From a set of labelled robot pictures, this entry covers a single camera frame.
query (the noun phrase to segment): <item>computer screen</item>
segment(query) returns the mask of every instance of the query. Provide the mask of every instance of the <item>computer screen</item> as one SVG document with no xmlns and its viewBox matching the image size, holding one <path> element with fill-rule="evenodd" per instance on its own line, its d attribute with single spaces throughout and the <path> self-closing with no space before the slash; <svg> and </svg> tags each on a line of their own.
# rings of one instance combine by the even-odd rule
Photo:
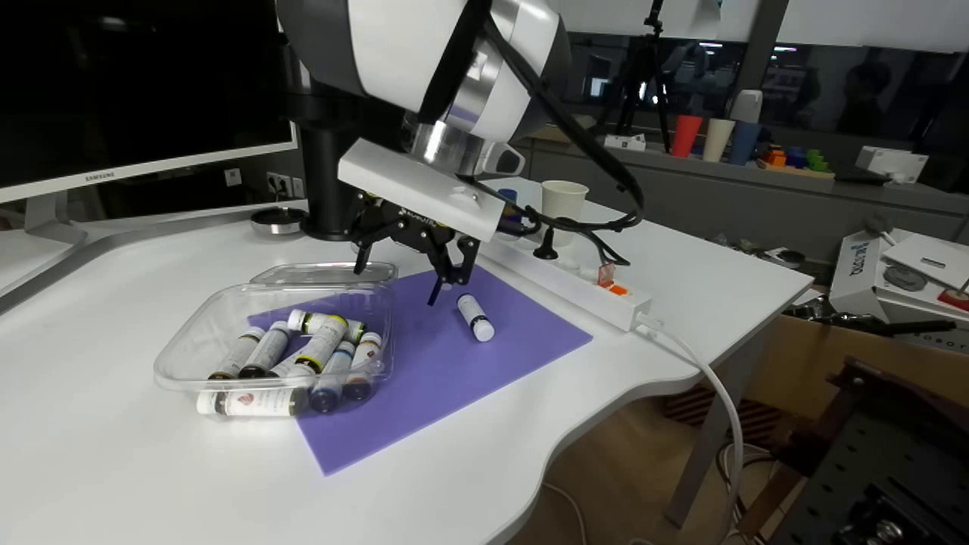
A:
<svg viewBox="0 0 969 545">
<path fill-rule="evenodd" d="M 289 149 L 271 0 L 0 5 L 0 201 Z"/>
</svg>

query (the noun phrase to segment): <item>white cable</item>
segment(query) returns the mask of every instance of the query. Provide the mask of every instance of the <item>white cable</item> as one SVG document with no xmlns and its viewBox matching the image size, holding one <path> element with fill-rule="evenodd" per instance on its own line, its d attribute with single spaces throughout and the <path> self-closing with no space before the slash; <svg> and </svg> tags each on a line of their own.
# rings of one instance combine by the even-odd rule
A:
<svg viewBox="0 0 969 545">
<path fill-rule="evenodd" d="M 565 499 L 565 502 L 572 505 L 575 522 L 579 522 L 579 542 L 586 545 L 584 517 L 582 517 L 582 505 L 575 502 L 575 495 L 565 494 L 565 490 L 558 488 L 558 485 L 548 485 L 548 481 L 545 481 L 545 490 L 558 494 L 561 499 Z"/>
<path fill-rule="evenodd" d="M 727 473 L 727 530 L 721 534 L 723 542 L 731 542 L 734 536 L 734 513 L 737 513 L 737 499 L 738 499 L 738 481 L 745 474 L 745 427 L 738 420 L 738 412 L 737 412 L 737 402 L 731 396 L 731 390 L 723 386 L 723 380 L 717 379 L 717 371 L 702 362 L 680 340 L 674 340 L 662 321 L 657 318 L 643 318 L 638 315 L 638 323 L 637 323 L 637 332 L 650 340 L 657 348 L 662 348 L 667 354 L 674 354 L 679 359 L 697 367 L 704 380 L 713 386 L 717 400 L 723 402 L 727 409 L 727 418 L 731 418 L 731 433 L 734 433 L 734 463 L 731 463 L 731 473 Z"/>
</svg>

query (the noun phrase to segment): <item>white table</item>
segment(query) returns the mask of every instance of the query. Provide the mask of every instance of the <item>white table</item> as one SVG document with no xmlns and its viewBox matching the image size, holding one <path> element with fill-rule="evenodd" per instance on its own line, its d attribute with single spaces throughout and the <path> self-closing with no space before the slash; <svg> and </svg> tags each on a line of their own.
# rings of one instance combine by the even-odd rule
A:
<svg viewBox="0 0 969 545">
<path fill-rule="evenodd" d="M 805 287 L 795 271 L 657 223 L 627 237 L 630 283 L 704 359 Z M 38 253 L 0 233 L 0 283 L 22 271 L 12 259 L 38 267 Z M 267 243 L 224 223 L 117 249 L 0 315 L 0 542 L 499 542 L 525 522 L 570 437 L 633 396 L 697 380 L 671 354 L 491 267 L 594 341 L 345 473 L 321 474 L 289 420 L 206 420 L 155 385 L 155 357 L 212 290 L 279 264 L 352 257 L 352 244 Z M 428 269 L 399 244 L 375 257 Z"/>
</svg>

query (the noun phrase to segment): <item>floor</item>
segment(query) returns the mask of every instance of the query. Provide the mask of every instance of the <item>floor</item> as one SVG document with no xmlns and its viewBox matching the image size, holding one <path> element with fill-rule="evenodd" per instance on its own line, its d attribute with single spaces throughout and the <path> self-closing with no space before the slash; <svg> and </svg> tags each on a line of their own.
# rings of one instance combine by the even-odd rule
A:
<svg viewBox="0 0 969 545">
<path fill-rule="evenodd" d="M 662 418 L 650 402 L 633 402 L 572 441 L 558 457 L 548 481 L 582 505 L 586 545 L 721 542 L 727 488 L 713 469 L 704 474 L 702 495 L 680 530 L 662 517 L 694 437 L 694 427 Z M 768 473 L 772 463 L 745 473 L 745 502 L 759 494 Z M 575 510 L 561 494 L 545 490 L 531 522 L 512 545 L 582 545 Z"/>
</svg>

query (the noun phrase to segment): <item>purple paper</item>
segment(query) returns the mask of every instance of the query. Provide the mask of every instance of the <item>purple paper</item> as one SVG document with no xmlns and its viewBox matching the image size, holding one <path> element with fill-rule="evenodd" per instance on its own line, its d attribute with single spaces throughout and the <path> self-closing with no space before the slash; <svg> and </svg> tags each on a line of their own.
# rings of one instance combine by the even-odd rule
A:
<svg viewBox="0 0 969 545">
<path fill-rule="evenodd" d="M 589 341 L 584 330 L 486 269 L 474 269 L 467 287 L 442 290 L 435 306 L 428 306 L 431 283 L 433 275 L 425 271 L 397 277 L 372 297 L 352 294 L 299 306 L 362 321 L 378 307 L 386 332 L 386 379 L 365 406 L 299 418 L 324 473 L 338 473 Z M 494 341 L 473 340 L 458 315 L 459 294 L 480 302 L 496 326 Z M 279 307 L 250 321 L 267 326 L 283 315 L 287 307 Z"/>
</svg>

